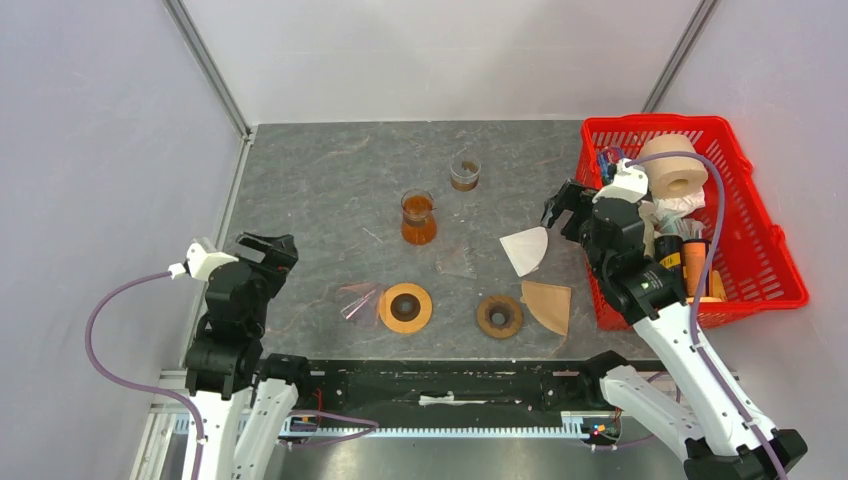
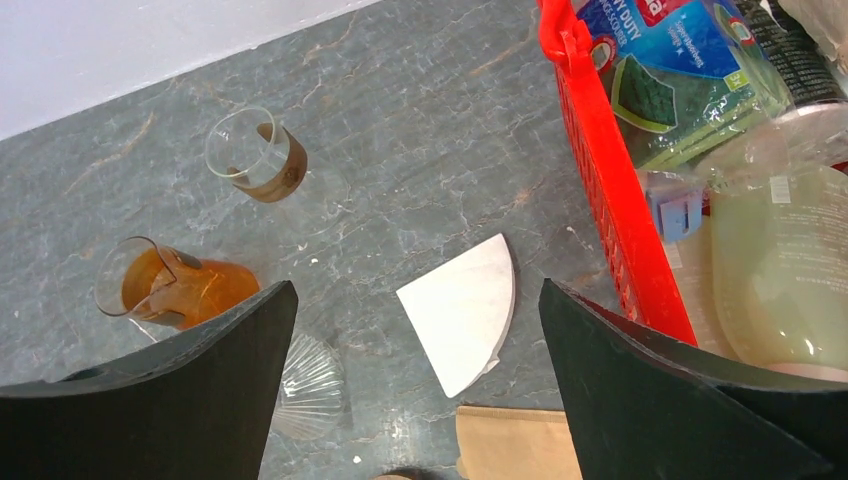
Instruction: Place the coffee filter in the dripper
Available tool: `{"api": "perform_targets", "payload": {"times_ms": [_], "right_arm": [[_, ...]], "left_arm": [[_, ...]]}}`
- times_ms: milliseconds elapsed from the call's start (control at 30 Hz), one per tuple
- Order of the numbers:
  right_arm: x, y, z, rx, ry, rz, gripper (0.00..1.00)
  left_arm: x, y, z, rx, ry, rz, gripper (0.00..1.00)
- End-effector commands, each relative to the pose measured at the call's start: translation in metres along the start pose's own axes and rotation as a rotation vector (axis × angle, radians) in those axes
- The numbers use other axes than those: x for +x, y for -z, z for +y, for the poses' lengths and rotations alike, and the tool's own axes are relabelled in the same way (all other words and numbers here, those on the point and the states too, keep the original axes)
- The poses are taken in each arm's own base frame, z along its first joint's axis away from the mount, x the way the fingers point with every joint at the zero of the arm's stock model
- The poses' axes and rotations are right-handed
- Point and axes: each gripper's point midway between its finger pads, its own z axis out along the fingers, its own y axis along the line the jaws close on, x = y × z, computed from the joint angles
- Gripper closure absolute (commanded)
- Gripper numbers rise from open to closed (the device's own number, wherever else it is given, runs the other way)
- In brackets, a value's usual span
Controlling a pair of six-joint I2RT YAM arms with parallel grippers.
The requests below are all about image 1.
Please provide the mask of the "white paper coffee filter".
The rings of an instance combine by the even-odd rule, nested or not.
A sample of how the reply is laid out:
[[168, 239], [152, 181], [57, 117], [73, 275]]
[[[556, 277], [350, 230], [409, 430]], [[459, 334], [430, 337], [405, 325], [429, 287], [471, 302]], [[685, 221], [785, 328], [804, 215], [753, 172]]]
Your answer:
[[536, 271], [544, 260], [548, 248], [548, 231], [537, 226], [503, 236], [499, 242], [516, 275], [524, 277]]

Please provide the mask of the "dark wooden ring holder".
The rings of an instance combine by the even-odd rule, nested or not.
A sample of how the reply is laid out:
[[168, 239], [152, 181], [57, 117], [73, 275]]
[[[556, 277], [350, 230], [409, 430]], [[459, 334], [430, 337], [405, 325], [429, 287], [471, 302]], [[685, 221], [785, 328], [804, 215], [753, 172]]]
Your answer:
[[524, 316], [521, 306], [512, 297], [492, 295], [478, 305], [476, 322], [485, 335], [503, 340], [520, 331]]

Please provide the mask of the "light wooden ring holder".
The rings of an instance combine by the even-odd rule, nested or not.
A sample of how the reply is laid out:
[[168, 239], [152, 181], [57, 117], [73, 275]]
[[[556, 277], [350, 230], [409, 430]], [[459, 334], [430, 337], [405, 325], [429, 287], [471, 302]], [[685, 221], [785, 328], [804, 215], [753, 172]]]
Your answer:
[[431, 319], [433, 302], [421, 286], [399, 283], [381, 295], [377, 313], [389, 330], [399, 334], [413, 334], [424, 328]]

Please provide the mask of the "clear glass dripper cone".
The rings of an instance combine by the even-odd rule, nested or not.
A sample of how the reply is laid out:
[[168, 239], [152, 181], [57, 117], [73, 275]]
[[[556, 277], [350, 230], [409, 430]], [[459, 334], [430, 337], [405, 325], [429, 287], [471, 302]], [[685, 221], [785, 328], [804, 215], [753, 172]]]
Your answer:
[[477, 272], [470, 243], [460, 240], [456, 245], [444, 250], [436, 260], [436, 269], [442, 275], [476, 279]]

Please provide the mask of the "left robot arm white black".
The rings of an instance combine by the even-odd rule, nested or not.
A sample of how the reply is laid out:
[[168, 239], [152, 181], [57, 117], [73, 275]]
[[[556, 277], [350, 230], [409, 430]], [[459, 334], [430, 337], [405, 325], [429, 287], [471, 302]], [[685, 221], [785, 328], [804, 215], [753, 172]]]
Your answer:
[[298, 261], [290, 234], [236, 238], [243, 251], [195, 240], [169, 271], [205, 283], [205, 312], [186, 352], [185, 387], [193, 404], [186, 479], [261, 479], [289, 413], [314, 393], [304, 357], [264, 357], [268, 305]]

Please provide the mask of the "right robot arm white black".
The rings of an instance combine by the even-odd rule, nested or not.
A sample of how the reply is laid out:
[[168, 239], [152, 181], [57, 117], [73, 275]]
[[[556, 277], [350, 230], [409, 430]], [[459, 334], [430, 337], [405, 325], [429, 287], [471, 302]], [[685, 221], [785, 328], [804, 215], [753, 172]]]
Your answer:
[[551, 227], [570, 212], [562, 235], [583, 248], [605, 301], [650, 346], [687, 400], [669, 398], [614, 351], [587, 360], [577, 382], [588, 408], [607, 404], [633, 416], [681, 461], [689, 479], [784, 479], [808, 446], [758, 409], [692, 318], [672, 273], [646, 255], [636, 203], [598, 198], [566, 181], [544, 207]]

